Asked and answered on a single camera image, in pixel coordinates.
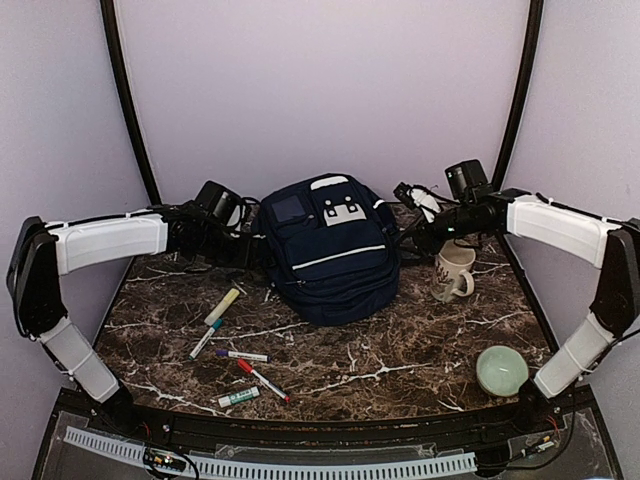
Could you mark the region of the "yellow highlighter pen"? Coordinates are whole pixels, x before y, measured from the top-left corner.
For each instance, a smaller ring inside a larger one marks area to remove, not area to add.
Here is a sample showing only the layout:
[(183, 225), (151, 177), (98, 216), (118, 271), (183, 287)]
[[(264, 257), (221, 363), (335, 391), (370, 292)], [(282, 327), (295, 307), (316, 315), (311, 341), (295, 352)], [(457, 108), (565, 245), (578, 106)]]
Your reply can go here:
[(239, 296), (240, 291), (236, 288), (231, 288), (222, 300), (213, 308), (213, 310), (207, 315), (204, 322), (207, 326), (212, 326), (231, 306), (231, 304)]

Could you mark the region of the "teal capped white marker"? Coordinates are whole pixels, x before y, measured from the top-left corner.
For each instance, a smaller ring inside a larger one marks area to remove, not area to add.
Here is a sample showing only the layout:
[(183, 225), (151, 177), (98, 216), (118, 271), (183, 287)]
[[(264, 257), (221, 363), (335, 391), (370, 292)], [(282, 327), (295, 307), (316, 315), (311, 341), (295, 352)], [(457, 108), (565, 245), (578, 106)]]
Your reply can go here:
[(206, 346), (206, 344), (210, 341), (210, 339), (213, 337), (213, 335), (220, 328), (220, 325), (222, 324), (222, 322), (223, 322), (223, 319), (222, 318), (218, 318), (209, 327), (209, 329), (206, 331), (206, 333), (202, 336), (202, 338), (198, 341), (196, 346), (191, 350), (190, 354), (188, 355), (188, 359), (190, 361), (193, 361), (193, 360), (195, 360), (197, 358), (197, 356), (200, 354), (202, 349)]

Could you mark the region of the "navy blue student backpack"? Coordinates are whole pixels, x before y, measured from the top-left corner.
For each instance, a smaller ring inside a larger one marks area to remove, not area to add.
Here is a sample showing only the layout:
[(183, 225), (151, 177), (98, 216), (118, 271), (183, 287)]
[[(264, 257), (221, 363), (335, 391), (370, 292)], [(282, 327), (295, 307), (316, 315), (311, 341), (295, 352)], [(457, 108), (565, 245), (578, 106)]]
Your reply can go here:
[(398, 225), (389, 205), (344, 173), (327, 173), (264, 197), (251, 225), (282, 301), (320, 327), (365, 319), (396, 297)]

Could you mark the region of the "purple capped white marker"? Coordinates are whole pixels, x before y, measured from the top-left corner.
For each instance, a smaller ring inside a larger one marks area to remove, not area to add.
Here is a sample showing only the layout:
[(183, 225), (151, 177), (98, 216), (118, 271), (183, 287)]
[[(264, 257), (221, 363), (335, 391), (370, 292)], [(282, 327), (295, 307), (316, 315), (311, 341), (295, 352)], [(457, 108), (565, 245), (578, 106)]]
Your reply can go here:
[(232, 350), (225, 350), (225, 349), (216, 349), (215, 355), (218, 357), (242, 359), (242, 360), (254, 361), (254, 362), (262, 362), (262, 363), (271, 362), (271, 357), (269, 355), (232, 351)]

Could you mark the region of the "red capped white marker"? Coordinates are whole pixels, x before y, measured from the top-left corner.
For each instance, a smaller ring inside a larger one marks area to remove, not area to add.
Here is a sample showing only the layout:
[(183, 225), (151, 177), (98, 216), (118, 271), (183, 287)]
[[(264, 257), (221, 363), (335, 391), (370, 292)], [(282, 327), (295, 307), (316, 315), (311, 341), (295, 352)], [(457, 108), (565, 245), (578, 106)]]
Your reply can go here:
[(290, 396), (281, 390), (278, 386), (272, 383), (269, 379), (264, 377), (261, 373), (259, 373), (255, 368), (253, 368), (246, 360), (238, 359), (238, 366), (245, 371), (246, 373), (254, 376), (263, 386), (270, 389), (273, 393), (275, 393), (279, 398), (281, 398), (285, 403), (290, 402)]

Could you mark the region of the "green white glue stick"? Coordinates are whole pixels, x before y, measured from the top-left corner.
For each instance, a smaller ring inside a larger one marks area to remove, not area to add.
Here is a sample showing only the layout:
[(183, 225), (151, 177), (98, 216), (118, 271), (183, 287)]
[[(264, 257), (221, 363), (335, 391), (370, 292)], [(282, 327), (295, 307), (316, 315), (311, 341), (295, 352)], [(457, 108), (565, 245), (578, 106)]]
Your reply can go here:
[(230, 407), (239, 403), (243, 403), (260, 396), (258, 387), (251, 387), (233, 394), (225, 395), (218, 399), (218, 404), (221, 408)]

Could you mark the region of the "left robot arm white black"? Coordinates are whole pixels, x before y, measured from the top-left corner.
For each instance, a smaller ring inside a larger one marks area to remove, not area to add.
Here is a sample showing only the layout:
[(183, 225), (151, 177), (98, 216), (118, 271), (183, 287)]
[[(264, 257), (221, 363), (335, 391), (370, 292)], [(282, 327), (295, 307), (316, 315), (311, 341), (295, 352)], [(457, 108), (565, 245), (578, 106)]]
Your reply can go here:
[(247, 268), (259, 237), (244, 231), (250, 202), (213, 181), (195, 199), (68, 222), (27, 218), (6, 276), (19, 334), (40, 343), (94, 401), (120, 436), (141, 427), (126, 388), (71, 322), (60, 279), (75, 270), (142, 255), (178, 253), (223, 268)]

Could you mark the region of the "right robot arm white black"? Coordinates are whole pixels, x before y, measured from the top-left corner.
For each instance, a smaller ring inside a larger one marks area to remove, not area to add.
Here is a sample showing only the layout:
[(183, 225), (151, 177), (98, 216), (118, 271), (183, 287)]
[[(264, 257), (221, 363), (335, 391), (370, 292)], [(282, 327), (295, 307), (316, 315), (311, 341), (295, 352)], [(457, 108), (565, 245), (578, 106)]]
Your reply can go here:
[(639, 221), (598, 216), (517, 188), (497, 190), (476, 159), (447, 168), (445, 176), (451, 199), (421, 185), (397, 186), (394, 191), (398, 200), (423, 215), (410, 230), (418, 249), (437, 254), (448, 240), (500, 232), (567, 252), (600, 272), (585, 320), (531, 381), (539, 396), (528, 396), (511, 410), (511, 426), (530, 434), (549, 416), (544, 398), (558, 396), (613, 346), (634, 335)]

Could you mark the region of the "cream floral ceramic mug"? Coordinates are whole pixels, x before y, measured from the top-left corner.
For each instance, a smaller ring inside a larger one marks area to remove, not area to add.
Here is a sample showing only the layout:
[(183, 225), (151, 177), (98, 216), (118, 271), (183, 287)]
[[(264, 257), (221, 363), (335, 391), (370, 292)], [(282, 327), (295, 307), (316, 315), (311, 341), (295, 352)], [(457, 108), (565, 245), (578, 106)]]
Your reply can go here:
[(475, 250), (467, 244), (457, 245), (447, 241), (435, 258), (435, 270), (431, 283), (431, 294), (443, 303), (472, 295), (475, 282), (472, 267), (476, 260)]

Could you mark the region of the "pale green ceramic bowl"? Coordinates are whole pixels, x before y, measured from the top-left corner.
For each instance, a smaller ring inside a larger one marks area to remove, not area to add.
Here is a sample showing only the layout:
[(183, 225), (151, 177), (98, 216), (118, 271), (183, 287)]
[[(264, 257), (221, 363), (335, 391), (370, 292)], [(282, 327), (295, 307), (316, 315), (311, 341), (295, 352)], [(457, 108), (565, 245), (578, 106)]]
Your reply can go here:
[(476, 376), (480, 387), (489, 395), (511, 397), (529, 378), (529, 367), (516, 350), (495, 345), (479, 355)]

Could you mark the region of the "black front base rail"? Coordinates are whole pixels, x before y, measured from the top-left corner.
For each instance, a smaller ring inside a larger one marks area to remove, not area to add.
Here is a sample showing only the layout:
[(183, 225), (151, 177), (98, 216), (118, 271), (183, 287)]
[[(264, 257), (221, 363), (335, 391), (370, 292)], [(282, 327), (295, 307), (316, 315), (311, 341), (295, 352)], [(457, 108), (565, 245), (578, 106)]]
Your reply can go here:
[(36, 479), (163, 479), (141, 467), (103, 458), (63, 441), (76, 427), (176, 454), (229, 458), (232, 447), (336, 452), (340, 457), (403, 459), (474, 453), (475, 474), (440, 479), (618, 479), (622, 470), (589, 387), (561, 397), (515, 426), (516, 406), (401, 420), (276, 422), (202, 416), (139, 407), (139, 430), (125, 435), (85, 397), (62, 390), (33, 471)]

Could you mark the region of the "right black frame post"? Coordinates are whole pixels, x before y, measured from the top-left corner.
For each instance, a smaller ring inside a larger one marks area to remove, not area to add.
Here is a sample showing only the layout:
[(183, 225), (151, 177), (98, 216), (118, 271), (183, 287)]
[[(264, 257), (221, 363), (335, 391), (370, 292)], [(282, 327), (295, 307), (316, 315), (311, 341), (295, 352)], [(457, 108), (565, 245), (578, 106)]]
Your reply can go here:
[(544, 3), (544, 0), (529, 1), (523, 48), (514, 92), (492, 175), (492, 184), (496, 189), (501, 189), (504, 185), (524, 114), (542, 26)]

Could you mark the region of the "black frame post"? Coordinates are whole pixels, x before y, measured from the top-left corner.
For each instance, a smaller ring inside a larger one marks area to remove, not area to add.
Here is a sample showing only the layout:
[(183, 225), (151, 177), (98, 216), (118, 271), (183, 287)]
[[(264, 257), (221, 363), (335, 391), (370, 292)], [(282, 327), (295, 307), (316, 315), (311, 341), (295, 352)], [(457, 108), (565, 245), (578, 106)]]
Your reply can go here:
[(152, 171), (128, 78), (116, 4), (112, 0), (101, 0), (99, 4), (112, 74), (136, 166), (149, 202), (152, 205), (160, 204), (161, 195)]
[(496, 189), (501, 189), (504, 185), (524, 114), (542, 26), (544, 3), (544, 0), (529, 1), (523, 48), (514, 92), (492, 175), (492, 184)]

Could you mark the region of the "left black frame post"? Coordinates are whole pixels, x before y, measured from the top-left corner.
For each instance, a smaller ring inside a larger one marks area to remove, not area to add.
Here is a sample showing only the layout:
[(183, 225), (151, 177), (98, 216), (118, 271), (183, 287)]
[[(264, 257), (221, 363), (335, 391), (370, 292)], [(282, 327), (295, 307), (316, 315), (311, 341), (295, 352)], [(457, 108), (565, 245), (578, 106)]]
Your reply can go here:
[(161, 195), (152, 171), (128, 78), (116, 4), (112, 0), (101, 0), (99, 4), (112, 74), (136, 166), (149, 202), (152, 205), (160, 204)]

